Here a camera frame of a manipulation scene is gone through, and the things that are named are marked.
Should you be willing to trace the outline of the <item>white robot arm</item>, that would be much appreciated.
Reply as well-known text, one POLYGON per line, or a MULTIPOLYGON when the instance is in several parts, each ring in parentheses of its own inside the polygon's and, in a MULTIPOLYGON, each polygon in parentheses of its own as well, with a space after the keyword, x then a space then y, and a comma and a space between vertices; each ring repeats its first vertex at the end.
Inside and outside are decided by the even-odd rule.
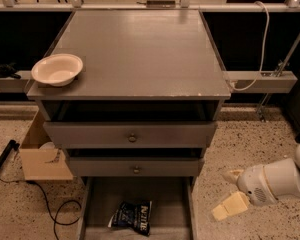
POLYGON ((230 170, 223 178, 238 190, 211 210, 216 221, 245 212, 250 204, 266 206, 284 197, 300 198, 300 144, 294 158, 230 170))

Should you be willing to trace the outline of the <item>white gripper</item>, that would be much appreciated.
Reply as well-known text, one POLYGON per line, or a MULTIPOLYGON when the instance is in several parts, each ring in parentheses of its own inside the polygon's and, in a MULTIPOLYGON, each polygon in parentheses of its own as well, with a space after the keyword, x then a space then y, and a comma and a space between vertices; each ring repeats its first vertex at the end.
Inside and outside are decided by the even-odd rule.
POLYGON ((255 206, 277 203, 277 199, 268 186, 263 165, 252 166, 246 170, 229 170, 224 172, 222 177, 227 182, 236 184, 240 191, 231 193, 212 209, 212 215, 216 221, 247 211, 250 202, 255 206))

